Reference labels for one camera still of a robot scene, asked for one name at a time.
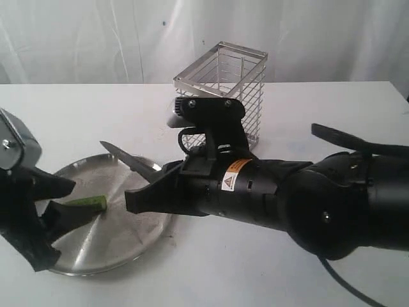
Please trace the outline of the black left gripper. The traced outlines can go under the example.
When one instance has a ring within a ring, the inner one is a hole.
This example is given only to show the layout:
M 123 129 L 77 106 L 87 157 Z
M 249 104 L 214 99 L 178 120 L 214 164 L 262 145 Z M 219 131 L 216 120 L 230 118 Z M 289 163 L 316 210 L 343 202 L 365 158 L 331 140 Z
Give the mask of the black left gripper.
M 30 176 L 1 171 L 1 236 L 40 272 L 54 267 L 62 252 L 58 239 L 92 222 L 102 212 L 85 206 L 65 205 L 55 200 L 68 196 L 76 183 L 38 168 Z M 40 203 L 40 223 L 34 201 Z

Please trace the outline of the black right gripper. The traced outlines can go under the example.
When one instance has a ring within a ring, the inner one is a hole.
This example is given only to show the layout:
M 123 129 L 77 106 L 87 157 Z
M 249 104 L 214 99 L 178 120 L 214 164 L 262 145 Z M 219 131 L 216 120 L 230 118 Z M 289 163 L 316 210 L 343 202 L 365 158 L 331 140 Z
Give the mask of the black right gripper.
M 193 172 L 183 160 L 145 165 L 141 189 L 125 191 L 127 211 L 156 212 L 185 216 L 221 216 L 237 221 L 275 219 L 275 175 L 273 160 L 251 159 L 237 172 L 229 167 L 238 161 L 221 159 L 209 175 Z

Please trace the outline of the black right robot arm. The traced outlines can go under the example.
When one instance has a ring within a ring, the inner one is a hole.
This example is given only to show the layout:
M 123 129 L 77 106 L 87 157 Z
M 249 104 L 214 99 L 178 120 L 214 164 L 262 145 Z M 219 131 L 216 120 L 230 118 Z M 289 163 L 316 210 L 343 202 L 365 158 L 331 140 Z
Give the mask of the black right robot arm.
M 338 260 L 359 247 L 408 250 L 408 160 L 339 152 L 312 163 L 231 152 L 166 164 L 125 192 L 129 212 L 220 216 L 286 232 Z

